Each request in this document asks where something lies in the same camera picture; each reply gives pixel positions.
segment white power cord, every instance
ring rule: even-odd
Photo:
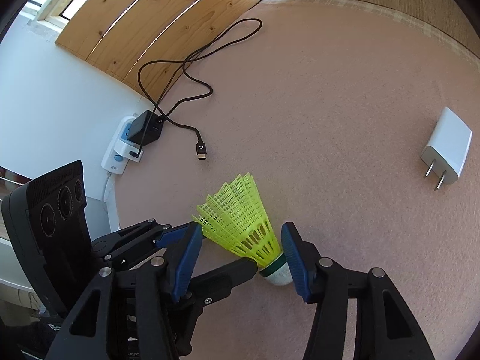
[[[107,202],[105,202],[105,193],[107,192],[107,184],[109,183],[110,177],[112,176],[112,172],[107,172],[106,173],[106,180],[105,180],[105,185],[103,186],[103,192],[102,192],[102,202],[105,203],[103,206],[103,209],[105,212],[107,212]]]

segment shuttlecock cork base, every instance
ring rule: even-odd
[[[270,283],[285,285],[292,277],[263,207],[254,178],[247,173],[225,183],[218,193],[197,206],[203,235],[239,257],[256,261]]]

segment power adapter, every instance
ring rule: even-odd
[[[145,146],[160,138],[166,119],[161,115],[153,115],[152,117],[150,115],[152,115],[152,111],[147,110],[131,123],[127,135],[129,141]]]
[[[436,190],[458,180],[467,159],[472,130],[450,108],[444,108],[420,157],[440,179]]]

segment shuttlecock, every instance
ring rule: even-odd
[[[218,193],[197,206],[203,235],[239,257],[256,261],[270,283],[283,286],[292,276],[263,207],[254,178],[247,173],[225,183]]]

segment black charger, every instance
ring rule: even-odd
[[[147,110],[131,123],[127,134],[127,139],[130,142],[145,146],[160,138],[166,119],[162,115],[153,115],[152,117],[150,115],[152,115],[152,111]]]

